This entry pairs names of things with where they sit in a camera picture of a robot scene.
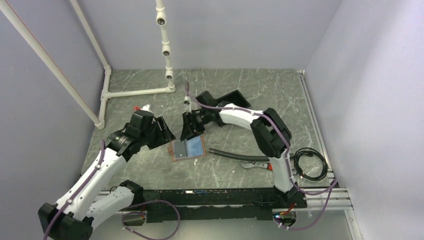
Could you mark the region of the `grey credit card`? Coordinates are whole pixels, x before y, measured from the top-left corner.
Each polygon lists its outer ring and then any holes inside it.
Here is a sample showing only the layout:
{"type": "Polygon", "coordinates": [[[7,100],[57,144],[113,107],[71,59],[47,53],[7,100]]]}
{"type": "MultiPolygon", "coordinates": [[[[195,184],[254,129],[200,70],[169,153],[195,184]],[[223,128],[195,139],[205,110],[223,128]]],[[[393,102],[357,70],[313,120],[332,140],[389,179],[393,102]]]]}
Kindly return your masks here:
{"type": "Polygon", "coordinates": [[[188,158],[188,147],[187,142],[175,140],[171,144],[172,146],[172,160],[180,161],[188,158]]]}

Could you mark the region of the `brown leather card holder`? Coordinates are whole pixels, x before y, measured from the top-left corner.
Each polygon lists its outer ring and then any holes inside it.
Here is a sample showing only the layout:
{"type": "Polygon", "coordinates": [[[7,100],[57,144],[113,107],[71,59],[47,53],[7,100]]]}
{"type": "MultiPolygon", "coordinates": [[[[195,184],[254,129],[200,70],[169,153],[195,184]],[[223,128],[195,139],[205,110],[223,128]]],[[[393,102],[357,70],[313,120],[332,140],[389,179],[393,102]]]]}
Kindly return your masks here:
{"type": "Polygon", "coordinates": [[[172,162],[196,159],[207,154],[204,137],[202,135],[190,140],[174,140],[168,145],[167,150],[172,162]]]}

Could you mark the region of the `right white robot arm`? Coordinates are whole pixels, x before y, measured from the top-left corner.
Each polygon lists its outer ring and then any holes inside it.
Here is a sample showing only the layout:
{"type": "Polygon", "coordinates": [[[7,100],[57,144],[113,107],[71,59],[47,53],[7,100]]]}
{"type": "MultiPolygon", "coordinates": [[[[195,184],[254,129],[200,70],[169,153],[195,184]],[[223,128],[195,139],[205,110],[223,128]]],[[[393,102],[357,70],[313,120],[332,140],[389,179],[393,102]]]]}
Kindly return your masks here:
{"type": "Polygon", "coordinates": [[[250,130],[260,151],[268,158],[273,173],[276,203],[282,208],[306,208],[305,194],[298,189],[290,167],[292,134],[273,108],[264,111],[250,109],[250,103],[239,90],[214,98],[208,91],[196,97],[186,94],[184,103],[199,105],[199,109],[182,115],[180,140],[191,140],[205,132],[209,123],[235,125],[250,130]]]}

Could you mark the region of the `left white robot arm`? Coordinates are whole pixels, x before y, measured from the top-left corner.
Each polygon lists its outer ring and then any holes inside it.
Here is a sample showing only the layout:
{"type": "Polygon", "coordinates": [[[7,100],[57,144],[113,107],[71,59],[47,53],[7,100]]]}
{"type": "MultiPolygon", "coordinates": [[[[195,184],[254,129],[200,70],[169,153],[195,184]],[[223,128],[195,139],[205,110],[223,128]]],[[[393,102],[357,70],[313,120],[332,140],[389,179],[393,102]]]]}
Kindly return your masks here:
{"type": "Polygon", "coordinates": [[[115,214],[129,208],[139,209],[146,201],[144,188],[125,180],[99,201],[95,198],[109,180],[142,147],[150,150],[175,140],[162,116],[136,110],[124,127],[101,141],[98,156],[91,166],[54,204],[44,203],[38,210],[43,239],[87,240],[95,228],[115,214]]]}

